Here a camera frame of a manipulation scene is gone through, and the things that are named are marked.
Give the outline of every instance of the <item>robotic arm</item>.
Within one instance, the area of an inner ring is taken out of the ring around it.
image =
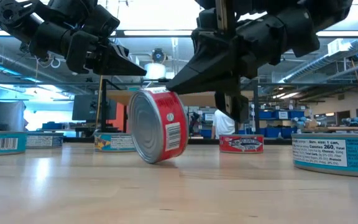
[[[215,91],[216,106],[238,122],[248,118],[241,77],[254,78],[266,63],[280,63],[292,49],[297,57],[319,49],[316,32],[343,19],[352,0],[196,0],[205,8],[191,35],[195,54],[167,84],[178,94]],[[267,15],[239,21],[241,15]],[[29,44],[39,58],[51,51],[76,73],[145,75],[129,51],[109,40],[119,20],[97,0],[0,0],[0,28]]]

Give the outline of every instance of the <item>white shirt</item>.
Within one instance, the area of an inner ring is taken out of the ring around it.
[[[212,126],[215,127],[215,138],[219,139],[221,134],[234,133],[234,121],[220,110],[216,110]]]

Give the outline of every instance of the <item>person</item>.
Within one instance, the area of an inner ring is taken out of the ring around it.
[[[212,123],[212,139],[219,139],[221,134],[233,134],[235,131],[234,125],[233,119],[222,111],[216,110]]]

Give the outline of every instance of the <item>computer monitor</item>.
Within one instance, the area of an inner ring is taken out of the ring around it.
[[[98,97],[98,95],[76,95],[72,120],[96,121]],[[117,102],[108,99],[107,103],[107,119],[116,119]],[[99,120],[101,120],[101,110],[99,111]]]

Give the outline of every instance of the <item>red tuna can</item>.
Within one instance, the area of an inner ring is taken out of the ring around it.
[[[219,150],[244,154],[258,154],[264,151],[264,136],[261,134],[225,134],[219,136]]]
[[[136,151],[150,164],[180,156],[188,141],[188,119],[176,93],[165,87],[136,91],[129,102]]]

